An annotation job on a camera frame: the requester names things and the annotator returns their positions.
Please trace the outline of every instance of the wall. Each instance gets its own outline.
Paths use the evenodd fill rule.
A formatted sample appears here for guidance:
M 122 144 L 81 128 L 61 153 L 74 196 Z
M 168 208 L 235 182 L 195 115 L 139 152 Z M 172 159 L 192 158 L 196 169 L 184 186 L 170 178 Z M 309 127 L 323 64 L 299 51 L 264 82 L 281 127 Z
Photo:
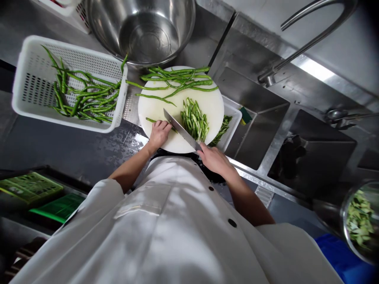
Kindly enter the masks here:
M 300 48 L 339 17 L 343 6 L 331 5 L 305 16 L 282 32 L 280 25 L 312 0 L 224 0 L 253 21 Z M 334 33 L 306 54 L 334 73 L 379 96 L 379 45 L 368 15 L 359 6 Z

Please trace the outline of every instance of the stainless steel bowl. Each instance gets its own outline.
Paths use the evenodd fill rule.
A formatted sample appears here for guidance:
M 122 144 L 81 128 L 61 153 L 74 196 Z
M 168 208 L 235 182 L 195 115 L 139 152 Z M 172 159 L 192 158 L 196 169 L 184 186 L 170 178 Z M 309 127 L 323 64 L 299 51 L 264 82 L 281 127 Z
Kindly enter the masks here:
M 365 198 L 371 204 L 371 209 L 374 210 L 371 218 L 374 233 L 371 234 L 371 240 L 365 244 L 367 249 L 350 240 L 346 223 L 349 205 L 359 189 L 364 192 Z M 332 233 L 343 239 L 360 259 L 373 265 L 379 264 L 379 181 L 364 181 L 359 185 L 339 183 L 332 187 L 325 187 L 313 200 L 313 209 L 320 221 Z
M 148 67 L 167 63 L 187 45 L 195 0 L 87 0 L 92 32 L 120 60 Z

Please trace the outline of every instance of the forearm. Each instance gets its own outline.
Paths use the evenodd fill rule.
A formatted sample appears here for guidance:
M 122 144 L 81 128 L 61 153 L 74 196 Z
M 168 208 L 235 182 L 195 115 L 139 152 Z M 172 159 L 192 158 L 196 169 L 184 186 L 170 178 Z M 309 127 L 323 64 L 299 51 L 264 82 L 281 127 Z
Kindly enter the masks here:
M 115 179 L 121 185 L 124 194 L 127 193 L 155 151 L 156 149 L 147 143 L 137 154 L 119 166 L 109 178 Z
M 235 209 L 253 226 L 275 224 L 273 217 L 258 196 L 234 169 L 225 175 Z

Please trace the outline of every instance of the faucet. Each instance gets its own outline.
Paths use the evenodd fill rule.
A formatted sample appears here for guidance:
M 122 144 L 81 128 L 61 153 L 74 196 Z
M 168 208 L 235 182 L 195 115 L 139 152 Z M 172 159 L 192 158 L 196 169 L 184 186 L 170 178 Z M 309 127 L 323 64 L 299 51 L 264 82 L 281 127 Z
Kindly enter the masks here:
M 330 35 L 336 28 L 338 28 L 343 22 L 345 22 L 355 11 L 358 0 L 316 0 L 309 5 L 305 6 L 301 10 L 297 11 L 295 14 L 293 14 L 289 19 L 287 19 L 281 26 L 281 30 L 284 31 L 288 27 L 290 27 L 293 23 L 300 20 L 302 17 L 312 13 L 313 11 L 316 11 L 322 7 L 331 5 L 331 4 L 343 4 L 343 12 L 338 17 L 338 19 L 329 26 L 325 31 L 323 31 L 321 34 L 319 34 L 317 37 L 315 37 L 313 40 L 308 42 L 305 46 L 300 48 L 297 52 L 292 54 L 287 59 L 282 59 L 279 63 L 270 66 L 263 74 L 261 74 L 258 77 L 258 81 L 262 84 L 266 84 L 266 87 L 270 87 L 274 85 L 275 78 L 274 75 L 284 66 L 286 66 L 289 62 L 294 60 L 296 57 L 310 49 L 312 46 L 314 46 L 319 41 L 326 38 L 328 35 Z

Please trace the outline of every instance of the white cutting board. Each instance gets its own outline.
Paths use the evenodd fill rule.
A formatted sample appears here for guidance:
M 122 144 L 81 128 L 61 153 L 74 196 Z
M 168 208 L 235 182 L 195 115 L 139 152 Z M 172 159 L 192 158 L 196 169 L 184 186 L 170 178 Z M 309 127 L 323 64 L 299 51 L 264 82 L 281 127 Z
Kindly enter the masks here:
M 174 70 L 180 69 L 193 69 L 192 67 L 187 66 L 174 66 Z M 179 85 L 176 82 L 170 82 L 172 85 Z M 145 87 L 166 87 L 167 84 L 163 81 L 148 81 L 145 84 Z M 198 86 L 199 88 L 212 89 L 216 87 L 216 84 L 213 82 L 210 86 Z M 148 91 L 142 90 L 141 93 L 144 95 L 154 95 L 157 97 L 165 97 L 176 89 L 168 88 L 167 90 L 157 90 L 157 91 Z M 168 101 L 173 102 L 176 107 L 172 104 L 165 103 L 158 99 L 151 99 L 146 97 L 139 97 L 138 101 L 138 116 L 139 121 L 141 122 L 142 129 L 148 137 L 151 134 L 152 123 L 146 120 L 146 117 L 151 118 L 152 120 L 166 120 L 163 113 L 163 108 L 165 108 L 169 114 L 171 114 L 180 124 L 182 124 L 182 118 L 180 116 L 180 111 L 183 111 L 183 100 L 191 98 L 194 101 L 197 100 L 201 111 L 206 114 L 208 121 L 209 132 L 205 138 L 205 144 L 209 144 L 213 138 L 216 137 L 218 131 L 221 128 L 222 121 L 224 118 L 224 103 L 222 100 L 221 92 L 219 89 L 211 92 L 203 92 L 192 89 L 185 89 L 180 91 L 173 97 L 167 98 Z M 172 152 L 172 153 L 191 153 L 194 152 L 193 149 L 184 138 L 174 131 L 170 131 L 167 142 L 162 146 L 162 149 Z

